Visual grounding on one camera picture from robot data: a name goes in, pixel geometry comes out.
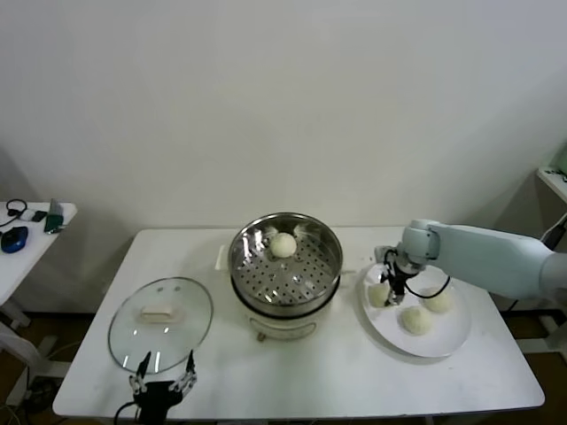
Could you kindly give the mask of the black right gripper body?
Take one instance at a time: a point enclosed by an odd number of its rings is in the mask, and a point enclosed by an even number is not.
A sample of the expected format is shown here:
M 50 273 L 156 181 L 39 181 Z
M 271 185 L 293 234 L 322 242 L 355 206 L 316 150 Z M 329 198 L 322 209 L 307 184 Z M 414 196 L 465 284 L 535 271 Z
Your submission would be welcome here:
M 404 286 L 409 279 L 419 274 L 419 265 L 404 251 L 387 250 L 384 254 L 388 282 L 391 286 Z

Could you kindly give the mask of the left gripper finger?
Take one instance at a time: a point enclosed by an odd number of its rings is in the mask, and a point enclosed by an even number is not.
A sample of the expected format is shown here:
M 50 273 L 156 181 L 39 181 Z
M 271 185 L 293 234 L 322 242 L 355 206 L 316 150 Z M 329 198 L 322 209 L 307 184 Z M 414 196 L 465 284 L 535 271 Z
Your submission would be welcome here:
M 136 373 L 128 378 L 129 386 L 133 393 L 146 392 L 147 388 L 144 378 L 151 359 L 151 353 L 147 352 L 143 360 L 139 363 Z
M 189 393 L 197 380 L 194 354 L 190 351 L 184 372 L 169 385 L 168 390 L 175 393 Z

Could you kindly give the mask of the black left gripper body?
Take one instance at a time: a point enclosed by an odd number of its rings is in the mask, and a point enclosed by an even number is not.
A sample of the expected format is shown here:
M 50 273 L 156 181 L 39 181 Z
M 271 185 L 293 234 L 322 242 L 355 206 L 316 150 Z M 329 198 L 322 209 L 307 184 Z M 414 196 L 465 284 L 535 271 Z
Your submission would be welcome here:
M 149 382 L 146 384 L 146 391 L 140 391 L 134 396 L 134 402 L 139 408 L 138 423 L 161 425 L 166 422 L 169 409 L 183 401 L 181 391 L 169 389 L 173 383 Z

